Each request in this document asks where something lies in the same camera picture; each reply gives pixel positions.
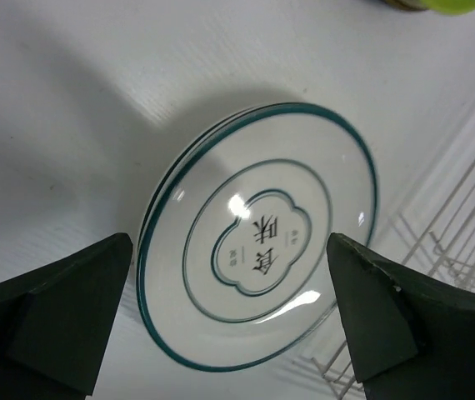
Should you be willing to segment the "green plate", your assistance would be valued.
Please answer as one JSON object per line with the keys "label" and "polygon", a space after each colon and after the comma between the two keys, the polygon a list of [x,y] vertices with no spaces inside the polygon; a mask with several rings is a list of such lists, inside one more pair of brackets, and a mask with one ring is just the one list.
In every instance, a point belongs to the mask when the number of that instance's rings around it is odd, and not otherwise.
{"label": "green plate", "polygon": [[429,9],[446,15],[463,15],[475,11],[475,0],[422,0]]}

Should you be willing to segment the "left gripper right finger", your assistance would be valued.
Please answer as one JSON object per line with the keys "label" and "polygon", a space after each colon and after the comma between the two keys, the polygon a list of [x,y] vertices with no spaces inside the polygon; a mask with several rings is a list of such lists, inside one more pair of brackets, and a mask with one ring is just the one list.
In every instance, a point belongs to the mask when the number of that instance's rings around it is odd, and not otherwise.
{"label": "left gripper right finger", "polygon": [[475,293],[333,233],[327,260],[368,399],[475,399]]}

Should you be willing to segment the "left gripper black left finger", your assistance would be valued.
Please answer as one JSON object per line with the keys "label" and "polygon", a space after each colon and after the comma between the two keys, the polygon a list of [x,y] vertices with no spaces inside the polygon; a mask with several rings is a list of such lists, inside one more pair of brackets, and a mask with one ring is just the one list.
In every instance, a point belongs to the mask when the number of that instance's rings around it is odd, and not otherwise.
{"label": "left gripper black left finger", "polygon": [[93,394],[132,255],[118,232],[0,282],[0,399]]}

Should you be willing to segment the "dark grey blue plate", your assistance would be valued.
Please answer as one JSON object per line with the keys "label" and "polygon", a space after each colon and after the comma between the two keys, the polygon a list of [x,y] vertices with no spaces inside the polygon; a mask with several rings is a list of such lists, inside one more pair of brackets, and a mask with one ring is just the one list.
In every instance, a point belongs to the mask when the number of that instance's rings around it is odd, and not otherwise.
{"label": "dark grey blue plate", "polygon": [[392,8],[406,12],[423,12],[428,7],[420,0],[382,0]]}

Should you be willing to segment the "white plate orange flower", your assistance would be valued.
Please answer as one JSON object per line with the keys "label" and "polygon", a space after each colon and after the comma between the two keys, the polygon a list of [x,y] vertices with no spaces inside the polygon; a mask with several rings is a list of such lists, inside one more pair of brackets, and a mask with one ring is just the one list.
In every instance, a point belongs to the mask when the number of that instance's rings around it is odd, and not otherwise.
{"label": "white plate orange flower", "polygon": [[184,160],[187,158],[187,156],[190,156],[197,147],[199,147],[207,138],[209,138],[220,127],[223,127],[226,124],[230,123],[232,120],[237,119],[242,114],[251,112],[255,108],[257,108],[257,106],[247,107],[247,108],[244,108],[243,110],[235,112],[234,114],[231,114],[219,120],[217,123],[213,124],[206,130],[204,130],[200,135],[198,135],[194,140],[192,140],[187,145],[187,147],[175,158],[175,160],[169,166],[167,171],[164,173],[162,179],[160,180],[159,184],[157,185],[154,192],[152,193],[152,197],[150,201],[147,204],[147,209],[143,215],[142,222],[138,230],[136,252],[138,252],[138,249],[141,247],[143,234],[147,227],[148,219],[152,213],[153,206],[156,204],[157,200],[161,197],[166,186],[168,186],[169,183],[171,182],[172,177],[178,173],[178,168],[180,164],[183,163]]}

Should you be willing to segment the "white plate dark pattern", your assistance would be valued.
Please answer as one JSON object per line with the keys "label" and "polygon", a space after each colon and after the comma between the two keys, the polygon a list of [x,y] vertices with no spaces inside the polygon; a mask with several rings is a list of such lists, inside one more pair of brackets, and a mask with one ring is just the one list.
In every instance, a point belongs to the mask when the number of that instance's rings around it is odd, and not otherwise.
{"label": "white plate dark pattern", "polygon": [[257,107],[180,164],[152,208],[137,304],[174,362],[227,373],[265,363],[333,311],[331,234],[369,244],[378,173],[341,114],[307,102]]}

